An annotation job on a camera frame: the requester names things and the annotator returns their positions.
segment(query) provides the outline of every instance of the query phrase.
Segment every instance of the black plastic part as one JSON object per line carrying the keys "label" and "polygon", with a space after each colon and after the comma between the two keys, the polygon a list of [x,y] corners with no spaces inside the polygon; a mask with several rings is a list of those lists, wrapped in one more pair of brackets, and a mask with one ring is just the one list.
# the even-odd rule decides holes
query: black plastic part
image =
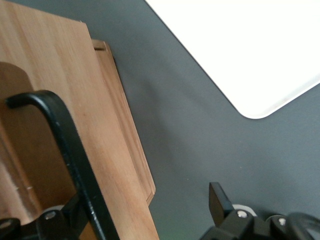
{"label": "black plastic part", "polygon": [[286,227],[281,225],[279,219],[283,218],[287,220],[287,217],[284,215],[275,215],[269,219],[270,231],[271,234],[277,239],[286,239]]}
{"label": "black plastic part", "polygon": [[254,217],[247,211],[247,217],[242,218],[238,216],[238,210],[232,211],[228,217],[220,225],[220,229],[228,231],[241,239],[245,235],[252,235],[254,231]]}
{"label": "black plastic part", "polygon": [[209,184],[209,210],[216,227],[234,210],[231,201],[218,182]]}
{"label": "black plastic part", "polygon": [[0,219],[0,240],[13,239],[20,226],[20,220],[17,218]]}
{"label": "black plastic part", "polygon": [[291,213],[286,219],[286,234],[291,240],[314,240],[307,229],[320,233],[320,220],[305,213]]}
{"label": "black plastic part", "polygon": [[99,240],[119,236],[90,166],[72,117],[59,96],[47,90],[21,93],[6,100],[14,109],[36,106],[45,116],[77,190],[80,203]]}
{"label": "black plastic part", "polygon": [[77,236],[83,232],[88,223],[83,206],[80,204],[78,194],[74,195],[71,200],[61,209],[67,225],[73,229]]}
{"label": "black plastic part", "polygon": [[75,232],[68,227],[61,211],[45,212],[35,221],[35,224],[39,240],[78,240]]}

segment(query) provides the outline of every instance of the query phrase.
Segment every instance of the black metal bar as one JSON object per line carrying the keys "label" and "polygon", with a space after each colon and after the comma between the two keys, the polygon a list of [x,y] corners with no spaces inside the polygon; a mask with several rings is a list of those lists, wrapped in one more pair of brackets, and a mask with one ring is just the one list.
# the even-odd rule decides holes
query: black metal bar
{"label": "black metal bar", "polygon": [[79,200],[96,236],[100,240],[118,240],[118,233],[76,126],[61,98],[51,91],[41,90],[9,97],[6,104],[12,109],[34,105],[42,112],[51,128],[77,190]]}

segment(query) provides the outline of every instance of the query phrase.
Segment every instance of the gray surface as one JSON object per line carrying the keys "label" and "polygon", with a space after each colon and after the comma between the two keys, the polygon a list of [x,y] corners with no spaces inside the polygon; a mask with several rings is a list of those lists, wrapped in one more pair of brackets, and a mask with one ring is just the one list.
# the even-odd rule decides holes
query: gray surface
{"label": "gray surface", "polygon": [[144,1],[15,2],[81,20],[110,44],[155,181],[150,209],[162,240],[195,240],[213,224],[212,181],[260,216],[320,217],[320,86],[247,119]]}

